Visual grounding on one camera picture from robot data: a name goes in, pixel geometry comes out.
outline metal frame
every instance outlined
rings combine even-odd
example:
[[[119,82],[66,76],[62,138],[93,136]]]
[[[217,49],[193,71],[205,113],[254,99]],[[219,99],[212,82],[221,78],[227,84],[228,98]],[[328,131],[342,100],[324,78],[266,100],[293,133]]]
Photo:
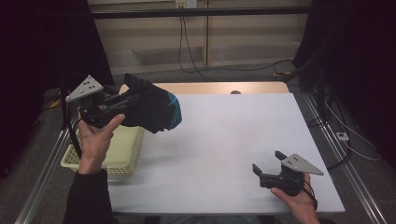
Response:
[[[138,11],[94,11],[92,13],[79,12],[41,12],[37,16],[46,17],[91,17],[94,20],[102,19],[128,19],[128,18],[159,18],[159,17],[198,17],[198,16],[240,16],[240,15],[283,15],[283,14],[309,14],[326,7],[257,7],[257,8],[183,8]],[[30,223],[35,211],[45,193],[55,165],[60,162],[69,140],[69,131],[61,131],[59,138],[44,165],[40,177],[35,182],[28,199],[23,205],[15,223]]]
[[[318,123],[323,123],[320,118],[319,112],[317,111],[318,105],[316,104],[314,97],[304,94],[304,98],[309,108],[311,109],[314,117],[318,118]],[[346,153],[343,147],[340,145],[339,141],[337,140],[337,137],[332,131],[330,125],[328,123],[320,125],[320,129],[323,131],[323,134],[329,142],[332,152],[334,153],[337,160],[340,161],[341,159],[343,159]],[[343,169],[346,177],[349,180],[350,185],[355,190],[359,200],[361,201],[362,206],[366,210],[367,215],[372,220],[372,222],[375,224],[388,223],[384,215],[382,214],[378,204],[376,203],[375,198],[371,194],[370,190],[367,189],[366,185],[359,176],[358,172],[355,170],[355,167],[352,165],[352,163],[350,161],[344,163]]]
[[[183,8],[156,10],[117,10],[84,12],[43,12],[43,16],[90,17],[95,20],[159,18],[159,17],[201,17],[201,16],[242,16],[242,15],[285,15],[308,14],[327,10],[327,7],[234,7],[234,8]]]

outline white tabletop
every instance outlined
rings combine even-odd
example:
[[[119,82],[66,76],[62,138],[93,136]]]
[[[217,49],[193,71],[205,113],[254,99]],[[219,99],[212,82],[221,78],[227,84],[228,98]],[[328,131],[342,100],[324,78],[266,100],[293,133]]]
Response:
[[[344,206],[291,93],[177,95],[183,121],[145,132],[134,175],[110,182],[114,212],[151,215],[257,215],[289,209],[260,187],[252,163],[278,175],[279,150],[297,153],[324,175],[311,175],[319,212]]]

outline wall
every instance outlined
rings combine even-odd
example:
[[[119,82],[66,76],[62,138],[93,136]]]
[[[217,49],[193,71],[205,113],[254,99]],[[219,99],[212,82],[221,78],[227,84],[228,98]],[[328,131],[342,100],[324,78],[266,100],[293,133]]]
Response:
[[[92,11],[175,8],[175,1],[163,0],[90,0],[89,4]],[[199,8],[309,5],[309,0],[285,0],[281,2],[276,0],[198,1]],[[292,59],[302,39],[306,18],[307,15],[188,17],[185,18],[185,23],[194,60],[201,66],[213,66]],[[153,60],[152,57],[140,58],[139,55],[145,54],[142,53],[143,50],[145,52],[157,52],[153,53],[154,57],[155,54],[168,50],[164,55],[174,59],[177,58],[180,46],[180,18],[96,20],[95,22],[110,67],[126,68],[124,71],[122,69],[112,69],[113,73],[116,73],[116,71],[117,73],[131,72],[131,69],[141,65],[144,61]],[[243,54],[236,53],[240,50],[244,51]],[[132,61],[136,60],[136,57],[140,62],[134,64]],[[168,61],[161,59],[158,63],[174,63],[177,68],[177,61]]]

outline black curtain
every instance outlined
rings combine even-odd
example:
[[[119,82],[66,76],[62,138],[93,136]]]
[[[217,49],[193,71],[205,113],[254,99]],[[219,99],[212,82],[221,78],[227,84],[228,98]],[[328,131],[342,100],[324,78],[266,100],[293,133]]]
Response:
[[[302,67],[316,58],[314,69],[300,74],[302,89],[310,90],[318,82],[321,66],[326,82],[360,131],[396,168],[395,15],[387,2],[356,0],[338,2],[329,13],[311,14],[293,63]]]
[[[0,146],[0,172],[21,152],[40,113],[44,92],[59,88],[61,77],[69,90],[87,75],[104,85],[114,84],[94,20],[56,12],[90,12],[90,8],[80,0],[0,2],[5,139]]]

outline yellow basket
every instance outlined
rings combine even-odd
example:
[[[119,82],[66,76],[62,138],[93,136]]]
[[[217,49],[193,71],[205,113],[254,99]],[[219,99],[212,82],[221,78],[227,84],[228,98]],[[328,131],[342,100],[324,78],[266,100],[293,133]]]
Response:
[[[141,127],[128,128],[118,127],[111,138],[110,148],[106,154],[103,165],[107,168],[109,176],[132,175],[137,161],[140,144],[144,129]],[[79,131],[77,131],[78,143],[80,143]],[[79,166],[79,157],[73,144],[64,153],[61,161],[62,167],[76,171]]]

